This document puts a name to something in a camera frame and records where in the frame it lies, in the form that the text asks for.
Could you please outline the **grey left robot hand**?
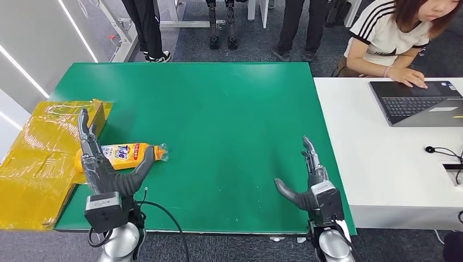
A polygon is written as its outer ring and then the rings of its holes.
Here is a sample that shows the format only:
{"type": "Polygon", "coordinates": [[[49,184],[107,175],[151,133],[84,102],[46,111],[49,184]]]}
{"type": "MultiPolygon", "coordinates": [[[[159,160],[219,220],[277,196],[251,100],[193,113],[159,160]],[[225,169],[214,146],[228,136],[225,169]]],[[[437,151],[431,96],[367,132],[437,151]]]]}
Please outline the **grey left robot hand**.
{"type": "Polygon", "coordinates": [[[104,155],[94,133],[94,127],[87,126],[88,111],[82,109],[78,115],[78,131],[82,149],[81,164],[86,181],[95,194],[118,192],[129,197],[137,192],[155,162],[154,146],[148,145],[143,159],[130,173],[120,174],[104,155]]]}

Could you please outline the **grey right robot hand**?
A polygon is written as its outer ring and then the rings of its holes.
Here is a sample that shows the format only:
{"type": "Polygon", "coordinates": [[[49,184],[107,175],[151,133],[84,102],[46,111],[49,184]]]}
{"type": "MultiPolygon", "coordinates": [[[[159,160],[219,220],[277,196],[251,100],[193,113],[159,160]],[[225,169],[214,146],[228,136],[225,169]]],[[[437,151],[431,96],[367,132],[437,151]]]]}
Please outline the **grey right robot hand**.
{"type": "Polygon", "coordinates": [[[303,211],[312,211],[317,209],[319,205],[316,203],[316,197],[312,192],[311,187],[327,181],[328,173],[326,168],[321,165],[314,145],[307,136],[304,135],[302,137],[302,143],[305,150],[301,151],[301,154],[305,158],[308,173],[307,191],[303,193],[297,193],[287,187],[279,178],[274,179],[274,184],[277,191],[287,200],[292,202],[296,207],[303,211]]]}

